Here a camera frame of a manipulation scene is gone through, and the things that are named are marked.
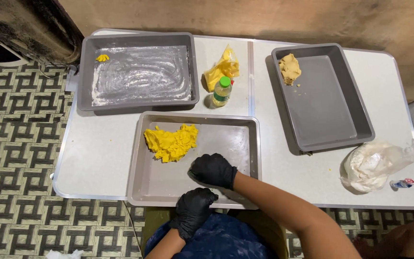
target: beige dough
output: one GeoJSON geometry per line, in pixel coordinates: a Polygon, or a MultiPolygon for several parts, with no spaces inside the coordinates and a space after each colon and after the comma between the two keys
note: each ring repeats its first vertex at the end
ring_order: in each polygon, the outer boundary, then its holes
{"type": "Polygon", "coordinates": [[[293,85],[293,81],[301,75],[298,60],[296,60],[293,54],[284,56],[279,61],[279,68],[281,69],[282,76],[284,77],[284,83],[286,85],[293,85]]]}

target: black glove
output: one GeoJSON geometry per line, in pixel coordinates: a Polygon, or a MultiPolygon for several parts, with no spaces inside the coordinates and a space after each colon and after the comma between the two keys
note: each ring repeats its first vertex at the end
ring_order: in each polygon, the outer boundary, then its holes
{"type": "Polygon", "coordinates": [[[215,153],[196,158],[190,171],[194,179],[201,183],[233,190],[237,168],[231,166],[222,155],[215,153]]]}
{"type": "Polygon", "coordinates": [[[180,237],[188,241],[212,214],[209,206],[216,200],[218,195],[209,188],[199,187],[185,193],[177,202],[177,216],[170,221],[170,228],[178,229],[180,237]]]}

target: green bottle cap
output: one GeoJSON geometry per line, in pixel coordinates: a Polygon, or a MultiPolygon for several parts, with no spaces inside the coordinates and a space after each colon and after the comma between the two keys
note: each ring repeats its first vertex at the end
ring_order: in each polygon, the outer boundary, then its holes
{"type": "Polygon", "coordinates": [[[231,79],[229,77],[220,78],[220,86],[223,88],[228,87],[231,84],[231,79]]]}

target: wooden wall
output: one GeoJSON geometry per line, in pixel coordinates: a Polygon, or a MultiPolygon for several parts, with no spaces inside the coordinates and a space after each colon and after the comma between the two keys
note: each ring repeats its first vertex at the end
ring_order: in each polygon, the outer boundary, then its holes
{"type": "Polygon", "coordinates": [[[414,101],[414,0],[58,0],[84,36],[100,28],[188,31],[391,53],[414,101]]]}

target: yellow plastic bag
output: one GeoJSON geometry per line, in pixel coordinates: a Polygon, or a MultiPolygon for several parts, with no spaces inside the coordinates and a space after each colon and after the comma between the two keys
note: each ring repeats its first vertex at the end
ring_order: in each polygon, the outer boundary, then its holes
{"type": "Polygon", "coordinates": [[[239,61],[237,61],[236,54],[234,54],[234,51],[229,44],[226,46],[226,49],[223,51],[223,55],[217,64],[213,68],[204,72],[209,92],[213,92],[215,84],[221,77],[233,78],[238,76],[239,61]]]}

